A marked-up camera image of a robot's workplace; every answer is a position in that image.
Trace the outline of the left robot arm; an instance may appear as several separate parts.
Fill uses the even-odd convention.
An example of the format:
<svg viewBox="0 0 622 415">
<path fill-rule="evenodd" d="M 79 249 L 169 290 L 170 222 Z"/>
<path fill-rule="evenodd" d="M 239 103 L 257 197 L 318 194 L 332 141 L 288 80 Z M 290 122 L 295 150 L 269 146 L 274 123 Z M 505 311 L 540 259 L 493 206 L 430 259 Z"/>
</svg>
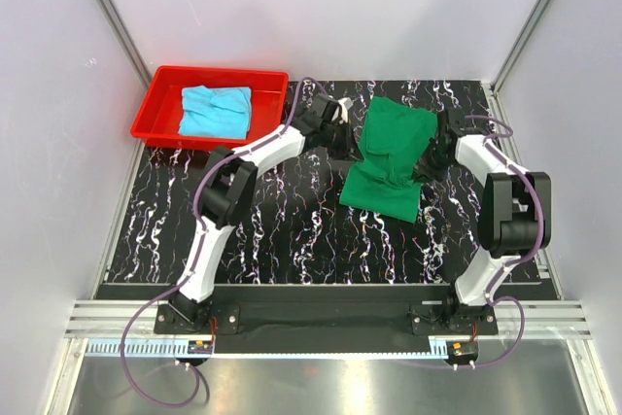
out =
<svg viewBox="0 0 622 415">
<path fill-rule="evenodd" d="M 214 149 L 192 203 L 195 233 L 184 272 L 168 298 L 176 322 L 198 333 L 209 324 L 215 279 L 225 244 L 251 210 L 257 180 L 280 163 L 324 148 L 330 157 L 361 160 L 351 119 L 353 101 L 316 95 L 307 108 L 246 146 Z"/>
</svg>

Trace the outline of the green t-shirt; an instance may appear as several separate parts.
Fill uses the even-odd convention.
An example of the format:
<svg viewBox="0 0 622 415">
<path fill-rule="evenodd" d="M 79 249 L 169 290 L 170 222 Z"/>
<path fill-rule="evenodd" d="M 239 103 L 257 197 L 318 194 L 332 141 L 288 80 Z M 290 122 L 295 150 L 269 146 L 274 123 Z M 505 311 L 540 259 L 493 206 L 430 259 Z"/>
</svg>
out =
<svg viewBox="0 0 622 415">
<path fill-rule="evenodd" d="M 435 113 L 373 97 L 359 142 L 363 159 L 349 169 L 339 202 L 414 223 L 422 186 L 415 165 L 436 131 Z"/>
</svg>

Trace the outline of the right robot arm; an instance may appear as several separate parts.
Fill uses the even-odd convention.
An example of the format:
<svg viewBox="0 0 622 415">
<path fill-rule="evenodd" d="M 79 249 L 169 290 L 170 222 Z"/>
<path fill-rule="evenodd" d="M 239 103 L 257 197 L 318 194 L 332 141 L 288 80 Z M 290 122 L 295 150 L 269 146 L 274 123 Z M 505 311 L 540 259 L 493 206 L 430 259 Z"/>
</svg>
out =
<svg viewBox="0 0 622 415">
<path fill-rule="evenodd" d="M 437 131 L 413 169 L 417 182 L 439 181 L 461 165 L 483 188 L 477 224 L 479 247 L 464 273 L 436 305 L 414 305 L 416 335 L 497 331 L 494 296 L 509 273 L 533 259 L 551 237 L 551 179 L 506 156 L 492 135 L 468 126 L 458 110 L 437 116 Z"/>
</svg>

